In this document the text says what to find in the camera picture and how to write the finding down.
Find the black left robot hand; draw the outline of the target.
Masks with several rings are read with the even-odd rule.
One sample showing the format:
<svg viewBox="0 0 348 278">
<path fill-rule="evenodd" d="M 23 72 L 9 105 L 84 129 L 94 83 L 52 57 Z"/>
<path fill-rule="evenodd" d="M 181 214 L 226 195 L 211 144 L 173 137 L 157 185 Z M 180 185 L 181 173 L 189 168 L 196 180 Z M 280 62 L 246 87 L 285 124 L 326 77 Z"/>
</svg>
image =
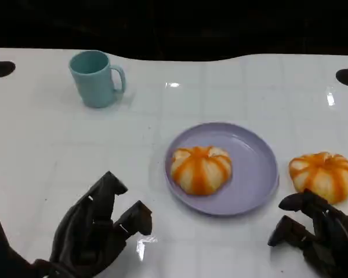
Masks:
<svg viewBox="0 0 348 278">
<path fill-rule="evenodd" d="M 108 268 L 136 233 L 152 233 L 151 210 L 137 201 L 117 221 L 115 197 L 127 187 L 106 172 L 59 223 L 48 260 L 29 263 L 11 248 L 0 222 L 0 277 L 94 277 Z"/>
</svg>

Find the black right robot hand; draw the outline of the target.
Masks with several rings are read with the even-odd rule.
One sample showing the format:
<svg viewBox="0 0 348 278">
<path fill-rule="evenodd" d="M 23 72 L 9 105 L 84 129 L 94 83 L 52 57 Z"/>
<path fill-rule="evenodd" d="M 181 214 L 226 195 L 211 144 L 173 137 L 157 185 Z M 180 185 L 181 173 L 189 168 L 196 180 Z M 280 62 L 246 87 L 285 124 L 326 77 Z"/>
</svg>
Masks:
<svg viewBox="0 0 348 278">
<path fill-rule="evenodd" d="M 348 215 L 308 189 L 283 198 L 279 208 L 310 217 L 314 233 L 285 215 L 268 245 L 287 243 L 302 250 L 308 264 L 325 277 L 348 277 Z"/>
</svg>

